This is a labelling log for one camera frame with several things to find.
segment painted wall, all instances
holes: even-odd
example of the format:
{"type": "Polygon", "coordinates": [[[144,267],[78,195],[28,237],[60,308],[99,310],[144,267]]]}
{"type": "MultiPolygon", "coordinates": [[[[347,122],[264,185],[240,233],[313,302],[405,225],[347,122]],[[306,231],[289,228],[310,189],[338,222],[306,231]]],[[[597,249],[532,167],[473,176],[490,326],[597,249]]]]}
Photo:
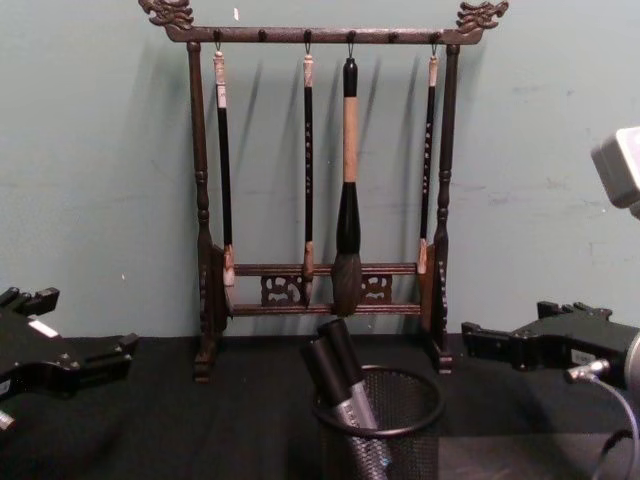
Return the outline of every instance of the painted wall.
{"type": "MultiPolygon", "coordinates": [[[[0,286],[57,286],[59,307],[46,318],[66,336],[195,333],[184,47],[149,24],[135,0],[5,3],[0,286]]],[[[457,11],[453,0],[194,0],[192,6],[199,24],[253,26],[444,27],[457,11]]],[[[610,132],[640,121],[640,65],[632,60],[639,27],[640,8],[630,0],[606,8],[594,0],[514,0],[497,30],[463,48],[449,221],[450,331],[463,321],[515,328],[535,318],[540,299],[608,306],[617,321],[640,326],[640,224],[609,205],[589,157],[610,132]]],[[[236,260],[299,262],[303,48],[223,50],[236,260]]],[[[213,46],[203,49],[213,234],[221,242],[213,53],[213,46]]],[[[314,233],[317,260],[330,262],[346,47],[318,46],[313,54],[314,233]]],[[[414,261],[430,49],[356,46],[354,55],[362,105],[362,258],[414,261]]],[[[411,295],[406,283],[397,290],[411,295]]],[[[239,282],[241,301],[257,301],[256,292],[251,281],[239,282]]],[[[317,294],[327,298],[330,286],[318,284],[317,294]]],[[[303,334],[316,321],[239,318],[228,333],[303,334]]],[[[374,333],[407,328],[393,317],[354,319],[352,326],[374,333]]]]}

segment black marker cap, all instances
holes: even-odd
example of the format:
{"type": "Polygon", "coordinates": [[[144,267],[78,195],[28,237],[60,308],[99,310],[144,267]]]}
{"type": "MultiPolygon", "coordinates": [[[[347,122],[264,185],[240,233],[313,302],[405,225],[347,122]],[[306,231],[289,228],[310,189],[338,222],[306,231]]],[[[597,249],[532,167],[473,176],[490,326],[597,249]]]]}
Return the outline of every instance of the black marker cap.
{"type": "Polygon", "coordinates": [[[325,323],[318,328],[318,334],[323,338],[327,338],[331,343],[349,386],[361,382],[364,379],[362,366],[356,356],[356,349],[353,346],[345,321],[342,318],[338,318],[332,322],[325,323]]]}
{"type": "Polygon", "coordinates": [[[351,398],[349,386],[336,361],[329,340],[318,338],[300,349],[307,370],[322,399],[335,407],[351,398]]]}
{"type": "Polygon", "coordinates": [[[356,97],[358,92],[358,66],[356,61],[349,57],[342,67],[342,81],[345,97],[356,97]]]}

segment brush rack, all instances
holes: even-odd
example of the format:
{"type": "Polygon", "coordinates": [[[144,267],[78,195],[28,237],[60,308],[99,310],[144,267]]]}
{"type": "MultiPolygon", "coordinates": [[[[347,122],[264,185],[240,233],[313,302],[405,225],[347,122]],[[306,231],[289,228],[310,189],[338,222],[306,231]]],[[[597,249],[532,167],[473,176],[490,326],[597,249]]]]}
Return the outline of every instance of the brush rack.
{"type": "MultiPolygon", "coordinates": [[[[456,28],[378,29],[378,28],[291,28],[291,27],[207,27],[193,25],[189,0],[138,0],[150,14],[152,24],[164,27],[170,40],[185,43],[189,56],[191,89],[191,121],[196,181],[198,230],[198,278],[200,290],[200,345],[195,358],[194,378],[209,381],[217,347],[227,327],[229,312],[223,286],[223,250],[213,244],[209,229],[209,196],[207,191],[207,150],[200,67],[201,43],[342,43],[342,44],[423,44],[446,45],[446,75],[438,182],[437,228],[428,246],[428,264],[418,274],[417,263],[363,263],[362,297],[356,315],[403,314],[420,317],[425,347],[440,373],[450,373],[452,356],[447,347],[447,258],[449,235],[449,184],[453,161],[458,56],[462,45],[480,42],[485,30],[495,28],[509,5],[483,2],[474,6],[460,5],[456,28]],[[394,303],[393,277],[413,276],[418,280],[419,303],[394,303]]],[[[425,169],[423,188],[429,175],[425,169]]],[[[314,276],[329,276],[331,265],[315,265],[314,276]]],[[[235,264],[237,277],[260,277],[261,301],[258,304],[236,304],[233,316],[260,315],[328,315],[331,304],[305,306],[300,264],[235,264]]]]}

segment brush handle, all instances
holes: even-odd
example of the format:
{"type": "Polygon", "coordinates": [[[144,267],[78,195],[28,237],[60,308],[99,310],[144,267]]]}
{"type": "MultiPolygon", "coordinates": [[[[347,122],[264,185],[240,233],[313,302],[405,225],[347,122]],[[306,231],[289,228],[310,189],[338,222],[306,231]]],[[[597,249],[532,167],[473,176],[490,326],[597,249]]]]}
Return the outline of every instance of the brush handle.
{"type": "Polygon", "coordinates": [[[313,240],[313,57],[304,57],[305,242],[313,240]]]}
{"type": "MultiPolygon", "coordinates": [[[[222,182],[222,225],[224,238],[224,265],[222,283],[225,292],[235,283],[233,233],[231,231],[231,180],[229,174],[229,128],[227,125],[227,83],[224,75],[224,55],[217,51],[213,59],[216,73],[216,102],[218,104],[218,140],[220,142],[220,180],[222,182]]],[[[227,297],[228,308],[231,299],[227,297]]]]}
{"type": "Polygon", "coordinates": [[[435,111],[436,80],[438,78],[438,57],[429,60],[429,93],[427,98],[427,124],[424,134],[424,167],[422,170],[422,215],[420,218],[420,238],[427,238],[429,217],[429,183],[431,180],[431,150],[433,147],[433,117],[435,111]]]}
{"type": "Polygon", "coordinates": [[[358,66],[347,58],[342,70],[344,82],[343,180],[336,232],[338,254],[360,253],[360,213],[356,178],[358,173],[358,66]]]}
{"type": "Polygon", "coordinates": [[[217,51],[213,60],[216,73],[216,101],[218,104],[218,140],[220,142],[220,177],[222,182],[222,223],[225,246],[233,243],[231,230],[231,181],[229,174],[229,133],[227,124],[227,84],[224,55],[217,51]]]}
{"type": "Polygon", "coordinates": [[[355,183],[358,177],[358,66],[347,58],[342,69],[344,79],[343,180],[355,183]]]}

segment cable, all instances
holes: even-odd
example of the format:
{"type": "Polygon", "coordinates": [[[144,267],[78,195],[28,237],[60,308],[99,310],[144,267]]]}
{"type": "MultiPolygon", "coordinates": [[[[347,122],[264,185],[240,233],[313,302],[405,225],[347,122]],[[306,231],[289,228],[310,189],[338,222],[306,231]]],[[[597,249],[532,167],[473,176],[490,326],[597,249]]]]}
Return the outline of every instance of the cable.
{"type": "MultiPolygon", "coordinates": [[[[608,385],[602,381],[595,375],[590,375],[587,380],[595,385],[598,385],[609,392],[611,395],[616,397],[616,399],[622,404],[627,417],[629,417],[629,422],[631,423],[631,438],[633,439],[633,453],[631,455],[631,459],[629,461],[629,466],[627,467],[627,473],[624,476],[625,480],[630,480],[631,475],[636,470],[638,466],[638,459],[640,457],[640,437],[638,434],[638,421],[636,419],[633,410],[631,409],[631,405],[627,402],[627,399],[622,396],[620,392],[618,392],[611,385],[608,385]]],[[[598,460],[598,465],[596,470],[593,472],[591,476],[591,480],[598,480],[600,478],[600,471],[604,464],[604,460],[609,453],[609,451],[623,438],[628,438],[628,431],[618,431],[614,433],[609,439],[605,442],[604,447],[602,448],[602,452],[600,453],[600,458],[598,460]]]]}

